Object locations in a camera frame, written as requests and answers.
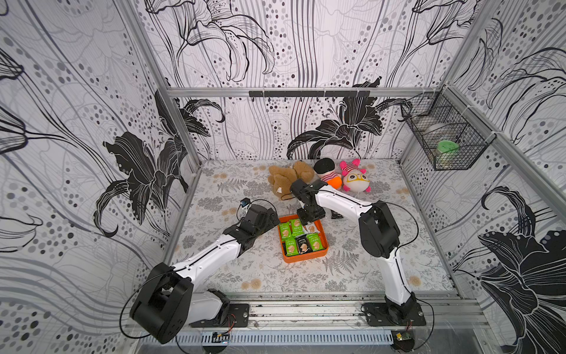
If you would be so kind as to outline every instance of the fern patterned tablecloth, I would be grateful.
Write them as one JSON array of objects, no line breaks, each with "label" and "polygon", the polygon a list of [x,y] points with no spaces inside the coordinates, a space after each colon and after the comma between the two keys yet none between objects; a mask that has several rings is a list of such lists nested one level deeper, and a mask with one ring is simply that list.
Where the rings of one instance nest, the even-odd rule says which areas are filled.
[{"label": "fern patterned tablecloth", "polygon": [[[267,182],[271,164],[289,166],[293,161],[205,161],[198,187],[187,214],[173,261],[197,253],[210,245],[222,231],[237,221],[239,201],[264,198],[277,208],[279,216],[296,214],[296,199],[279,201]],[[402,248],[402,262],[408,282],[416,291],[452,290],[413,199],[394,160],[362,160],[371,180],[371,192],[360,193],[367,201],[390,201],[403,205],[419,221],[421,236]],[[398,207],[391,207],[401,229],[401,243],[416,233],[412,218]],[[276,229],[260,236],[252,249],[227,263],[212,275],[202,288],[224,292],[376,292],[384,291],[380,271],[362,247],[358,225],[347,219],[322,220],[329,250],[325,257],[287,264],[281,255]]]}]

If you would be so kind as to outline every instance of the robotic arm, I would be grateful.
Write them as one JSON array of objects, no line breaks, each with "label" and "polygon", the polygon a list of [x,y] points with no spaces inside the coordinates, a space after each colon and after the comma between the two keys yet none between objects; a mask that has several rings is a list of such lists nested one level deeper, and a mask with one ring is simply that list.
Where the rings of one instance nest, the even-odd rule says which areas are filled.
[{"label": "robotic arm", "polygon": [[399,227],[389,207],[382,201],[367,203],[351,197],[328,185],[322,180],[306,184],[296,180],[291,192],[299,199],[302,208],[297,215],[302,224],[312,223],[325,216],[323,207],[342,214],[359,224],[363,248],[376,258],[385,284],[385,302],[389,319],[396,324],[406,323],[417,299],[410,291],[401,264]]},{"label": "robotic arm", "polygon": [[[381,201],[367,203],[353,198],[322,180],[308,185],[298,179],[292,184],[291,192],[302,205],[297,214],[303,224],[325,217],[323,207],[359,223],[362,246],[376,257],[381,269],[389,319],[396,324],[406,323],[417,301],[401,267],[397,251],[400,231],[388,206]],[[251,204],[247,198],[242,206],[247,209],[246,216],[225,229],[214,244],[174,266],[160,263],[149,273],[130,317],[160,343],[173,339],[186,321],[211,319],[218,326],[225,323],[228,298],[214,289],[203,293],[193,290],[222,265],[251,248],[257,237],[279,225],[272,208]]]},{"label": "robotic arm", "polygon": [[218,268],[250,249],[256,238],[279,225],[272,208],[251,204],[247,198],[242,206],[246,216],[225,229],[212,245],[171,267],[160,263],[149,273],[130,317],[161,344],[173,339],[186,321],[212,319],[217,326],[225,323],[230,300],[215,289],[203,293],[193,290]]}]

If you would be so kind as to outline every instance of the black wire basket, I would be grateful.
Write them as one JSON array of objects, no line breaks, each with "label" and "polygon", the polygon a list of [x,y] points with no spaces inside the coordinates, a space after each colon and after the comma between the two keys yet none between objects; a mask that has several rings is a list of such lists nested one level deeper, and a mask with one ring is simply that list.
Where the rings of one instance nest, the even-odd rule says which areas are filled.
[{"label": "black wire basket", "polygon": [[410,101],[405,121],[436,171],[469,169],[489,146],[441,93]]}]

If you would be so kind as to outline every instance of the brown teddy bear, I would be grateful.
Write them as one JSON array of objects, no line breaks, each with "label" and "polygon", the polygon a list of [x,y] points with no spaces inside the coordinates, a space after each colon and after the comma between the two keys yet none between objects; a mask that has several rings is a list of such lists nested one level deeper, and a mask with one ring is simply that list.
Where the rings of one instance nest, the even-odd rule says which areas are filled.
[{"label": "brown teddy bear", "polygon": [[286,194],[291,193],[291,184],[298,178],[302,179],[304,182],[309,183],[315,176],[315,171],[304,161],[297,161],[291,167],[279,167],[279,166],[269,166],[269,177],[267,180],[269,184],[273,186],[273,193],[280,199],[285,200],[287,198],[292,198],[291,195],[287,195],[285,198],[281,199]]}]

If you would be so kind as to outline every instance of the wall panel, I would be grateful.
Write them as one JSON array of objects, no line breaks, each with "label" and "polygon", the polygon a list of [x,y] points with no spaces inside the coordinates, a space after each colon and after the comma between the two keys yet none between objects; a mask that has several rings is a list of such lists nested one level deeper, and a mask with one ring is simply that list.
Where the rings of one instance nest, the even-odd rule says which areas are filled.
[{"label": "wall panel", "polygon": [[112,1],[0,1],[0,41],[0,352],[120,350],[186,151]]},{"label": "wall panel", "polygon": [[174,87],[436,87],[480,0],[134,2]]},{"label": "wall panel", "polygon": [[503,351],[564,352],[564,221],[493,148],[469,170],[434,171],[415,145],[403,170]]},{"label": "wall panel", "polygon": [[454,85],[566,188],[566,4],[501,1]]},{"label": "wall panel", "polygon": [[201,160],[396,159],[412,136],[402,122],[405,98],[205,100],[196,109],[193,100],[178,102]]}]

